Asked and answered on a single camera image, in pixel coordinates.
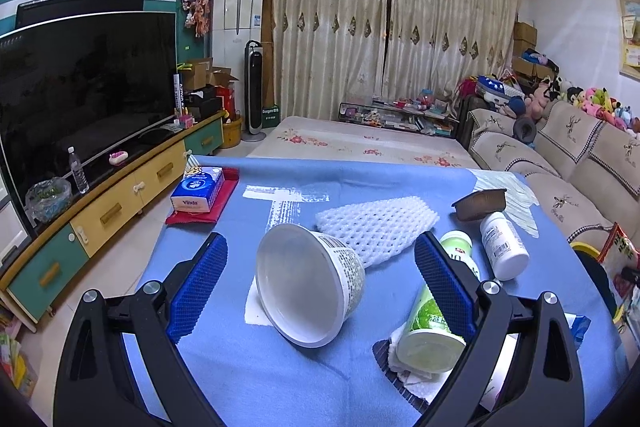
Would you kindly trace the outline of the green white drink cup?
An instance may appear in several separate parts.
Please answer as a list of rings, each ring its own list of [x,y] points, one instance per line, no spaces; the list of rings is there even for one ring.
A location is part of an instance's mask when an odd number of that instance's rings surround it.
[[[450,231],[439,239],[451,259],[465,263],[480,280],[480,270],[472,258],[472,239],[462,231]],[[465,347],[454,335],[427,285],[419,291],[404,330],[397,356],[402,364],[424,373],[446,373],[452,369]]]

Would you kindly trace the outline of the white pill bottle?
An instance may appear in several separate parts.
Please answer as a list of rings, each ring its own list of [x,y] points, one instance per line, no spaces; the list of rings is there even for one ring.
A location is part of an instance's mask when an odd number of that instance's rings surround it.
[[[498,280],[513,280],[527,268],[529,253],[514,225],[502,212],[493,212],[480,222],[480,236]]]

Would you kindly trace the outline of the yellow rimmed trash bin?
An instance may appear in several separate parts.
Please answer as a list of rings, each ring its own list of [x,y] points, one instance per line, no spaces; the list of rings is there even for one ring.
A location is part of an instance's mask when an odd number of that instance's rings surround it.
[[[599,261],[600,253],[587,243],[574,241],[570,243],[577,258],[582,262],[594,286],[596,286],[606,309],[610,312],[614,323],[620,323],[624,312],[623,290],[625,284],[618,274],[611,277],[610,273]]]

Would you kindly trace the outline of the white crumpled towel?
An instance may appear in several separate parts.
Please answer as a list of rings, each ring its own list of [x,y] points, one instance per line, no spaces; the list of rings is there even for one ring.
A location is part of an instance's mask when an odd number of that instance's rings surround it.
[[[390,334],[390,347],[387,353],[388,368],[396,375],[401,382],[401,388],[417,398],[427,402],[432,402],[439,390],[445,384],[450,372],[446,373],[424,373],[410,366],[402,364],[397,356],[397,348],[405,323],[402,323],[398,329]]]

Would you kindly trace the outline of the yellow green TV cabinet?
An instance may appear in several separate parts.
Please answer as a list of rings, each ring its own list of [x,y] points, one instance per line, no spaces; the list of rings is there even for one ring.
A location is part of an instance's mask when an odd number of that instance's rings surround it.
[[[193,155],[224,142],[219,112],[128,160],[54,219],[1,271],[1,301],[32,332],[82,267],[160,193],[183,175]]]

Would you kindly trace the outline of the glass ashtray bowl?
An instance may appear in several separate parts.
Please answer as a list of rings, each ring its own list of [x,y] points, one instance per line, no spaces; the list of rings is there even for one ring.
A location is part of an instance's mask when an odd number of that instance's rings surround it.
[[[48,223],[64,212],[72,202],[72,186],[61,178],[38,182],[25,196],[27,216]]]

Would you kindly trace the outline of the brown plastic tray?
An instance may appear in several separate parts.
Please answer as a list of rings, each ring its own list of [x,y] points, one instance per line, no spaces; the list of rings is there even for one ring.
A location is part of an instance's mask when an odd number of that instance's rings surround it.
[[[452,204],[459,221],[482,220],[494,212],[506,209],[506,189],[490,188],[464,196]]]

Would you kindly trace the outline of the clear water bottle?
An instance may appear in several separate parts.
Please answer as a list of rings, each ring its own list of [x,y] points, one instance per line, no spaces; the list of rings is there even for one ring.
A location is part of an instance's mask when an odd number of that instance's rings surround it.
[[[72,173],[78,192],[80,194],[86,194],[89,192],[90,186],[84,168],[82,168],[82,162],[75,152],[75,147],[70,146],[67,152],[68,155],[70,155],[70,172]]]

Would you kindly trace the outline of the blue tissue pack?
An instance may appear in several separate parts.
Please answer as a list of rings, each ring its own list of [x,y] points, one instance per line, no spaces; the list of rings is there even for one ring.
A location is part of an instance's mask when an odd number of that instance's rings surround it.
[[[209,213],[224,183],[220,167],[190,168],[170,196],[172,208],[180,212]]]

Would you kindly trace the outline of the beige fabric sofa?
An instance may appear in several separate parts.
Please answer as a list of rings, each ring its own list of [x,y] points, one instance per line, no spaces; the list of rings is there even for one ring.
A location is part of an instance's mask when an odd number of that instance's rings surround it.
[[[469,113],[468,151],[480,167],[524,176],[569,242],[598,249],[619,225],[639,245],[639,140],[566,102],[544,110],[534,142],[514,120],[486,108]]]

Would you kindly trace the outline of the blue tablecloth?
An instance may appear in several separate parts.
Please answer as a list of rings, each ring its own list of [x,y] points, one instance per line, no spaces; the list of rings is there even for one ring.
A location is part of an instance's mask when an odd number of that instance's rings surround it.
[[[245,303],[262,236],[276,223],[272,199],[244,197],[246,188],[287,188],[303,196],[294,223],[314,228],[322,210],[405,196],[421,197],[439,214],[439,238],[465,230],[482,277],[493,277],[480,233],[452,220],[451,204],[473,191],[471,170],[379,162],[201,156],[203,164],[240,170],[239,185],[215,230],[228,242],[228,262],[193,333],[178,349],[228,426],[412,426],[418,411],[376,363],[372,347],[408,319],[423,279],[413,246],[367,269],[359,306],[326,347],[298,349],[270,325],[247,324]],[[585,421],[608,405],[628,374],[620,336],[597,287],[563,233],[533,205],[539,236],[518,228],[530,254],[527,269],[504,283],[511,295],[537,298],[553,291],[565,312],[591,320],[578,350],[585,390]],[[163,228],[139,287],[163,280],[179,261],[192,258],[209,226]]]

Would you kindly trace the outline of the white foam fruit net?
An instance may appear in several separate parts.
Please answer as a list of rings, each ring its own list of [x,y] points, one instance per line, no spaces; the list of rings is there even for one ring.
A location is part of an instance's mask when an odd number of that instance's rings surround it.
[[[368,269],[400,255],[438,220],[422,198],[407,196],[323,210],[316,227],[352,248]]]

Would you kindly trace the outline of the red cloth under tissues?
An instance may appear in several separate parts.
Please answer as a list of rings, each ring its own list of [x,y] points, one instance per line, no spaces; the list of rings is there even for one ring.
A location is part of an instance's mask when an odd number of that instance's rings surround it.
[[[240,181],[240,170],[224,167],[224,183],[215,199],[209,213],[180,212],[172,208],[171,214],[165,219],[165,225],[192,225],[192,223],[207,223],[216,225],[230,199],[235,187]]]

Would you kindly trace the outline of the plush toy pile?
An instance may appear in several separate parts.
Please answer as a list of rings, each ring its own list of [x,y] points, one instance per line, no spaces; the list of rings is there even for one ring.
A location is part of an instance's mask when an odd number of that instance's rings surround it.
[[[511,96],[509,101],[498,106],[498,112],[514,119],[528,117],[538,124],[550,115],[556,102],[568,103],[591,117],[612,124],[631,138],[639,138],[639,118],[634,116],[629,105],[620,104],[605,88],[567,86],[561,77],[539,80],[534,91]]]

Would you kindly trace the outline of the black flat television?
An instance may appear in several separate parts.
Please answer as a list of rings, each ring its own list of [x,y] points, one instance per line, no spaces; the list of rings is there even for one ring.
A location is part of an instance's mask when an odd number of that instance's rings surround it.
[[[1,152],[18,198],[70,175],[93,181],[104,154],[175,112],[176,18],[113,12],[59,18],[1,39]]]

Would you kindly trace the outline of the low shelf with clutter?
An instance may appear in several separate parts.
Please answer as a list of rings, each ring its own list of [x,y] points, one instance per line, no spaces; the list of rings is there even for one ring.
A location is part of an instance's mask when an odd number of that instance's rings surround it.
[[[438,113],[413,101],[353,98],[338,106],[338,120],[349,124],[452,138],[457,124],[447,112]]]

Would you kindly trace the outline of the floral floor mat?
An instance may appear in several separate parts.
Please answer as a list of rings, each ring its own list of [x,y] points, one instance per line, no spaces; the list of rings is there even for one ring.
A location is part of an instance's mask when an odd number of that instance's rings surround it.
[[[282,120],[250,155],[259,158],[478,167],[463,146],[451,139],[297,116]]]

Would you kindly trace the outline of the cardboard boxes stack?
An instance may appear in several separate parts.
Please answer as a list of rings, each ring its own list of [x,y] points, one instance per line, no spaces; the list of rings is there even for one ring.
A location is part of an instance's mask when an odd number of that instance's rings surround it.
[[[512,69],[526,79],[554,78],[558,71],[551,58],[537,50],[537,29],[528,23],[514,24]]]

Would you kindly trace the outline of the black tower fan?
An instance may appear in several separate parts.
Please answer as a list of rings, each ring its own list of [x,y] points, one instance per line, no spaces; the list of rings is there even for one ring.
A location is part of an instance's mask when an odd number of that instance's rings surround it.
[[[250,40],[245,46],[244,62],[244,130],[242,140],[265,139],[262,131],[262,45]]]

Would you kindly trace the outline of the beige patterned curtains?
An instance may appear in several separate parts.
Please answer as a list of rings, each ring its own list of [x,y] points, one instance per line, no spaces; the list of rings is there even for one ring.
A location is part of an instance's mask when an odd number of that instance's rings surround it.
[[[271,0],[274,101],[282,116],[334,119],[349,95],[450,101],[499,75],[521,0]]]

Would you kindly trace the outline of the framed wall picture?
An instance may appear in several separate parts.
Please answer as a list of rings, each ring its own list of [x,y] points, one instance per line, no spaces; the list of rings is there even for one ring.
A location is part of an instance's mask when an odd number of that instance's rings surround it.
[[[639,79],[639,0],[616,0],[620,13],[620,73]]]

